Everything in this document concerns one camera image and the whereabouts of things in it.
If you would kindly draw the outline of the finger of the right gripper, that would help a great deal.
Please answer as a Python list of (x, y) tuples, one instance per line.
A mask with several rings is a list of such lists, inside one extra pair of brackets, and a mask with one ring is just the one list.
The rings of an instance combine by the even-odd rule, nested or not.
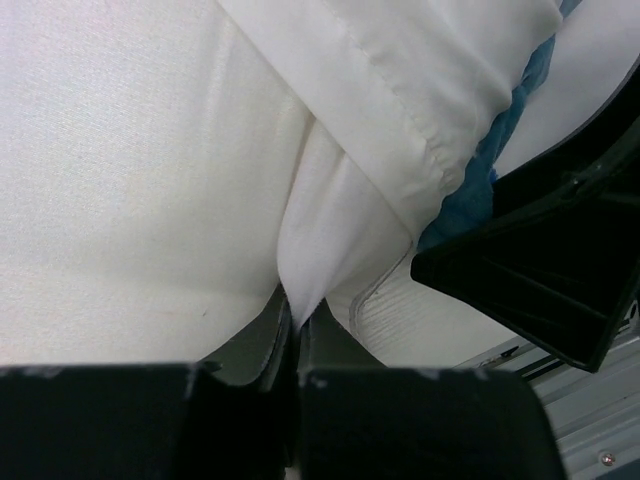
[(639, 291), (639, 77), (568, 140), (495, 183), (485, 225), (412, 278), (563, 362), (598, 370)]

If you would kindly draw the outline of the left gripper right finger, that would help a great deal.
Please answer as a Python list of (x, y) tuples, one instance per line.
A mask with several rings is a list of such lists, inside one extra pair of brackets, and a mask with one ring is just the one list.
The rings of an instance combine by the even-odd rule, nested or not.
[(321, 304), (298, 360), (304, 479), (563, 479), (549, 420), (518, 375), (387, 367)]

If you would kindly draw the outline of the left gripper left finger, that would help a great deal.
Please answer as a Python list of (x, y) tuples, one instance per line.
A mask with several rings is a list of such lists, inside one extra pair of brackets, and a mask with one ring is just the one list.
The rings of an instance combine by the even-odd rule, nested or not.
[(292, 321), (281, 294), (198, 361), (1, 370), (5, 479), (281, 479)]

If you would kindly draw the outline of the blue houndstooth pillowcase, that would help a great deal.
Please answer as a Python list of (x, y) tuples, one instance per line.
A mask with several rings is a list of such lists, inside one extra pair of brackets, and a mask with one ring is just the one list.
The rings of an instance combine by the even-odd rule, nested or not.
[(635, 1), (227, 1), (312, 114), (277, 267), (393, 366), (456, 366), (507, 330), (409, 276), (486, 222), (490, 177), (567, 136), (639, 51)]

